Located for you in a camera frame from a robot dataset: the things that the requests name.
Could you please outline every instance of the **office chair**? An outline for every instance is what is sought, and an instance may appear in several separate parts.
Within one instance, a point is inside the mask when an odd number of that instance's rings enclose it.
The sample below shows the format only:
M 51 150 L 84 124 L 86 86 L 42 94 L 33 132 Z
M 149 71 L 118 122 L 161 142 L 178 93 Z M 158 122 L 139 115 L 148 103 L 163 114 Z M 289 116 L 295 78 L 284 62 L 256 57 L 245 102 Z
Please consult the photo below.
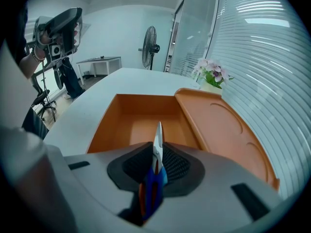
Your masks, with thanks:
M 33 87 L 36 89 L 36 91 L 38 92 L 38 95 L 37 95 L 37 98 L 33 101 L 33 104 L 32 104 L 32 107 L 34 107 L 35 105 L 39 105 L 41 104 L 42 105 L 42 109 L 40 110 L 40 112 L 38 114 L 41 114 L 41 119 L 42 121 L 44 121 L 44 118 L 43 118 L 43 114 L 44 112 L 47 110 L 47 109 L 51 109 L 51 110 L 56 110 L 55 107 L 52 107 L 51 103 L 53 102 L 55 105 L 56 105 L 56 102 L 55 101 L 50 101 L 50 103 L 46 103 L 44 100 L 47 98 L 47 96 L 49 95 L 50 93 L 50 90 L 46 90 L 46 91 L 43 91 L 41 89 L 41 87 L 39 86 L 38 84 L 38 81 L 37 81 L 37 78 L 35 76 L 32 76 L 31 77 L 31 81 L 33 83 Z

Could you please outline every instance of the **white table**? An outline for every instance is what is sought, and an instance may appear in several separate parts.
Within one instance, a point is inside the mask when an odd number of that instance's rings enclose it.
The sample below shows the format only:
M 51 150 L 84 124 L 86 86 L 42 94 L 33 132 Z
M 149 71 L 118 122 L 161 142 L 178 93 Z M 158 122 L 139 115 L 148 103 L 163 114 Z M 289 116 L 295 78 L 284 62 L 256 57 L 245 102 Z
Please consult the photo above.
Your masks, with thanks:
M 85 154 L 116 94 L 169 95 L 182 87 L 199 89 L 191 78 L 144 69 L 121 68 L 78 97 L 44 139 L 64 156 Z
M 81 69 L 80 69 L 80 64 L 82 63 L 89 63 L 93 66 L 93 71 L 94 71 L 94 77 L 96 77 L 96 68 L 95 68 L 95 63 L 106 63 L 107 66 L 107 75 L 110 74 L 110 62 L 111 61 L 119 61 L 119 69 L 122 68 L 122 63 L 121 63 L 121 57 L 105 57 L 105 58 L 94 58 L 94 59 L 89 59 L 89 60 L 83 60 L 80 62 L 77 62 L 78 64 L 78 71 L 81 79 L 82 85 L 84 85 L 84 80 L 83 80 L 83 75 L 81 74 Z

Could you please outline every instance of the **bracelet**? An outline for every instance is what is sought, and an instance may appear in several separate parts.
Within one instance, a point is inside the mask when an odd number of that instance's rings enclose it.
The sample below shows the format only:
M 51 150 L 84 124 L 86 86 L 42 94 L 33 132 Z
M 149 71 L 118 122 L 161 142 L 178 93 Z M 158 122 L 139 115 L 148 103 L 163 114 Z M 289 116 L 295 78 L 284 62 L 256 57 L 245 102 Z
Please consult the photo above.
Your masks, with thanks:
M 37 60 L 39 63 L 40 63 L 40 62 L 43 62 L 43 61 L 45 60 L 45 58 L 39 59 L 39 58 L 36 56 L 36 54 L 35 54 L 35 46 L 33 46 L 32 49 L 33 49 L 33 50 L 32 50 L 32 52 L 31 52 L 31 54 L 32 54 L 33 58 L 34 58 L 35 60 Z

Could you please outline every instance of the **tiled floor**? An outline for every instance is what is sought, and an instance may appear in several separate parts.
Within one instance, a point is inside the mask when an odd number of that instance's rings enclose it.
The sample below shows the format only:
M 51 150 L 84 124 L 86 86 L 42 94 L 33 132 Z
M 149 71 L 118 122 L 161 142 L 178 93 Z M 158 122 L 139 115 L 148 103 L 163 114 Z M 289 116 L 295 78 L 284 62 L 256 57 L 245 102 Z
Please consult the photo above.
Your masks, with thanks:
M 102 78 L 103 77 L 96 77 L 96 78 L 91 77 L 87 80 L 84 79 L 85 85 L 81 85 L 81 81 L 79 81 L 79 83 L 83 89 L 88 90 L 98 81 L 100 81 Z M 60 118 L 60 116 L 68 109 L 68 107 L 74 102 L 74 100 L 72 100 L 70 96 L 65 92 L 61 94 L 57 99 L 55 99 L 55 101 L 57 105 L 55 105 L 54 103 L 52 105 L 53 107 L 56 108 L 55 119 L 57 121 Z M 44 124 L 50 130 L 54 124 L 54 119 L 53 119 L 51 110 L 46 110 L 44 112 L 43 118 L 44 118 Z

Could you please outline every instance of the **orange tray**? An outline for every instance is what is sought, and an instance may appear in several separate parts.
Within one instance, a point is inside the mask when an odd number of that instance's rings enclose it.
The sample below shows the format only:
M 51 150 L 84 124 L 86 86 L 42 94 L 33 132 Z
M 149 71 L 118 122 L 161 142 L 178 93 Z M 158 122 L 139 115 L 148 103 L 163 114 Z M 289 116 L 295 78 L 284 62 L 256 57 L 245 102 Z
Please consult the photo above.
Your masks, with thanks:
M 278 190 L 279 179 L 251 129 L 220 95 L 204 91 L 182 88 L 175 96 L 117 94 L 87 152 L 153 141 L 159 121 L 164 141 L 232 159 Z

